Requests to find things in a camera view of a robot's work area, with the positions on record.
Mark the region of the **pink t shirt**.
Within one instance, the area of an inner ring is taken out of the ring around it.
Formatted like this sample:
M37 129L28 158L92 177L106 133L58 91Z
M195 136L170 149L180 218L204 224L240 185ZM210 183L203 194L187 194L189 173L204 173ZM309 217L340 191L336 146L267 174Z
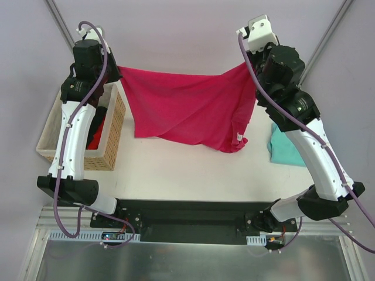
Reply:
M235 153L255 107L255 84L242 63L219 75L120 67L136 138L162 138Z

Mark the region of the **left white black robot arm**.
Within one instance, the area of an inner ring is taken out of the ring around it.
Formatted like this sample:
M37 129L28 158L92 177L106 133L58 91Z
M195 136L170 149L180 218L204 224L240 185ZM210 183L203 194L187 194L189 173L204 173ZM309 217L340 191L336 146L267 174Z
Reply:
M110 49L97 39L83 39L73 47L74 63L61 86L61 127L47 175L37 186L58 201L84 205L104 213L110 227L119 227L124 214L118 201L100 190L84 171L113 170L125 105L116 81L121 78Z

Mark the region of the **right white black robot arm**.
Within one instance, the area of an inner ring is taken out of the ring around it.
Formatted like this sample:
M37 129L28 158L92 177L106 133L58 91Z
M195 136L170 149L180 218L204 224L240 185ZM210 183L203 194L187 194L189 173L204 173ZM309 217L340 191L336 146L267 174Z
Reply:
M296 217L320 221L342 215L348 202L365 188L344 172L329 144L318 107L298 87L305 63L293 47L272 42L250 46L247 56L257 84L266 93L256 91L257 104L294 144L313 179L313 185L302 193L272 202L252 219L253 226L272 232Z

